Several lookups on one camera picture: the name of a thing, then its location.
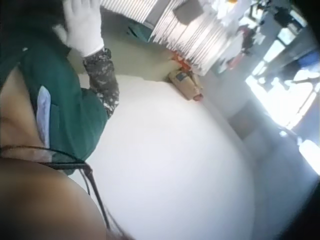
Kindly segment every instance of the red object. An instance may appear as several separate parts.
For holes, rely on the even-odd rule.
[[[191,67],[188,65],[188,63],[176,51],[173,51],[173,57],[171,59],[179,63],[183,71],[188,72],[191,70]]]
[[[232,61],[228,62],[228,68],[231,70],[233,69],[244,57],[244,54],[241,52],[239,53]]]

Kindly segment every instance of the green jacket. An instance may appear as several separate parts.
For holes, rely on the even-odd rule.
[[[30,94],[34,114],[39,89],[50,93],[50,148],[86,160],[95,150],[108,115],[96,95],[80,87],[67,54],[52,31],[52,19],[23,19],[1,31],[0,90],[18,66]]]

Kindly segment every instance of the floor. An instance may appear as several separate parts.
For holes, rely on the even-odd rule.
[[[180,66],[171,60],[172,53],[164,47],[145,43],[127,34],[129,20],[110,12],[102,13],[102,37],[111,50],[117,75],[141,77],[148,81],[165,81]],[[69,60],[78,74],[85,73],[80,56],[71,51]]]

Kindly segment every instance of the blue object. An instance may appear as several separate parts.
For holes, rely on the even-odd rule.
[[[297,60],[301,68],[320,63],[320,54],[317,50],[311,51]]]

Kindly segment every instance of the person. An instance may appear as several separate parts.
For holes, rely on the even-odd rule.
[[[119,104],[101,24],[100,0],[1,1],[0,147],[91,155]],[[67,59],[71,49],[83,58],[89,89]],[[28,148],[1,156],[52,160]]]
[[[65,174],[0,158],[0,239],[133,240],[106,227],[94,201]]]

